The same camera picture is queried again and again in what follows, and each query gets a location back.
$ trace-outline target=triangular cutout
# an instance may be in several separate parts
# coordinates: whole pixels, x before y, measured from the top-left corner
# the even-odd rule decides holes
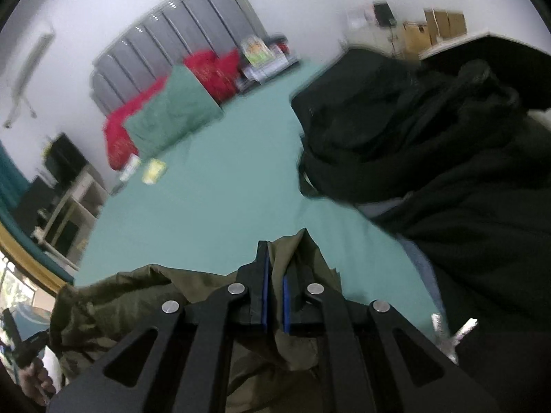
[[[395,329],[393,335],[415,386],[426,385],[444,376],[444,369],[403,330]]]
[[[157,335],[156,329],[146,331],[105,368],[104,375],[129,388],[136,386]]]

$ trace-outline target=yellow package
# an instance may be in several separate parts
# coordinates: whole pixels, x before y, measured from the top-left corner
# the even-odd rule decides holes
[[[142,182],[146,185],[154,185],[159,181],[159,178],[163,176],[166,171],[166,163],[152,158],[149,160],[149,164],[143,173]]]

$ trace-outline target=green pillow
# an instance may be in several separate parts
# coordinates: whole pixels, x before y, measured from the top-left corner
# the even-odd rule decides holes
[[[139,157],[149,160],[186,134],[221,117],[222,109],[194,74],[177,65],[163,91],[129,117],[124,126]]]

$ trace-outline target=yellow object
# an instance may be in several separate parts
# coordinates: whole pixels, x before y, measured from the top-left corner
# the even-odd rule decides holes
[[[166,163],[156,158],[152,158],[143,173],[142,182],[147,185],[153,185],[159,181],[159,178],[163,176],[165,171]]]
[[[67,284],[29,255],[1,223],[0,245],[3,250],[11,256],[13,261],[20,266],[24,272],[28,273],[31,279],[39,282],[44,288],[48,289],[48,291],[56,294],[60,291],[61,287]]]

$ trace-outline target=curtain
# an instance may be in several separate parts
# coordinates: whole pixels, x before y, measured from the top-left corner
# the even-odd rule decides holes
[[[29,185],[0,142],[0,245],[30,276],[57,292],[73,277],[25,235],[10,214]]]

